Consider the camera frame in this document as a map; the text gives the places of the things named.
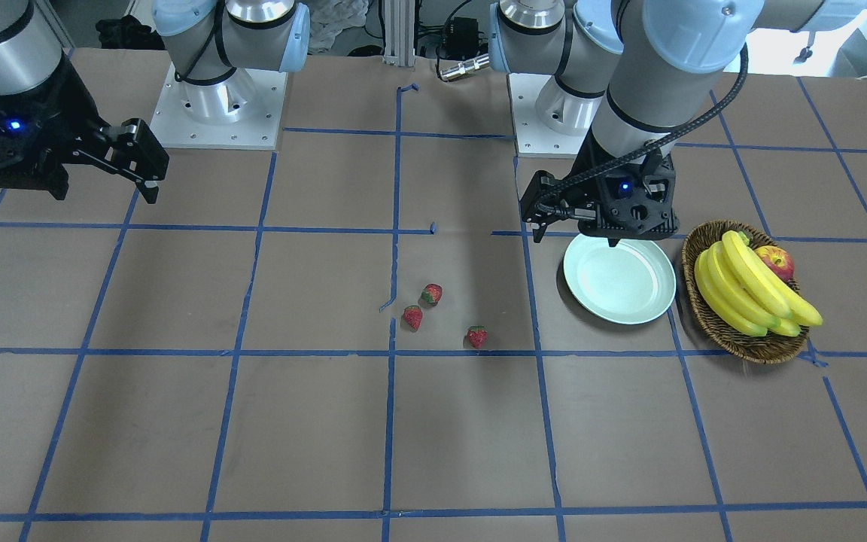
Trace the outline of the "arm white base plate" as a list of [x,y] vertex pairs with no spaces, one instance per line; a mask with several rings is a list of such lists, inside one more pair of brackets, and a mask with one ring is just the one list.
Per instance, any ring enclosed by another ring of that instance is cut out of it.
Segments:
[[274,151],[278,148],[287,73],[238,69],[226,81],[197,86],[166,73],[151,118],[164,148]]
[[553,75],[510,73],[510,112],[520,157],[567,158],[578,154],[604,99],[571,95]]

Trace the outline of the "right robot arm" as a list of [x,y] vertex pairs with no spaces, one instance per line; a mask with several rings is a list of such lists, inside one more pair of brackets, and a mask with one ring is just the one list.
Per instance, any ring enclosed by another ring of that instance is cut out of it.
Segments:
[[[172,82],[200,123],[243,120],[259,106],[249,69],[298,72],[309,8],[297,1],[156,1]],[[68,194],[68,164],[120,175],[155,203],[169,155],[142,119],[112,126],[33,1],[0,1],[0,189]]]

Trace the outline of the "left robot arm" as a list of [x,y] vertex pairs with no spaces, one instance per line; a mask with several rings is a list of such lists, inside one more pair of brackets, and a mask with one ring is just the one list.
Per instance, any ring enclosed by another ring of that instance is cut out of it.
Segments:
[[575,221],[585,236],[660,240],[679,227],[677,141],[740,93],[756,29],[826,32],[866,1],[499,1],[488,54],[495,71],[549,75],[596,110],[569,174],[534,174],[521,220],[543,240]]

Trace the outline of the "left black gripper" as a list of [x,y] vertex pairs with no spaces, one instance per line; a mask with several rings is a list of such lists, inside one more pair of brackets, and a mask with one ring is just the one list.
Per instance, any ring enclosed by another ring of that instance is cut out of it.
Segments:
[[579,233],[606,238],[611,248],[624,239],[656,241],[679,230],[672,209],[675,181],[670,155],[658,150],[648,152],[640,163],[620,165],[571,187],[540,169],[519,200],[519,212],[534,242],[560,221],[574,221]]

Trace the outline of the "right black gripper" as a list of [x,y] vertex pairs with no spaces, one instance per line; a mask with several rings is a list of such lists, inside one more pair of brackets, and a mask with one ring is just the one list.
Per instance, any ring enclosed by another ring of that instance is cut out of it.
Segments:
[[111,126],[103,120],[65,56],[33,89],[0,96],[0,188],[68,194],[68,164],[85,164],[134,183],[148,205],[157,202],[169,155],[142,119]]

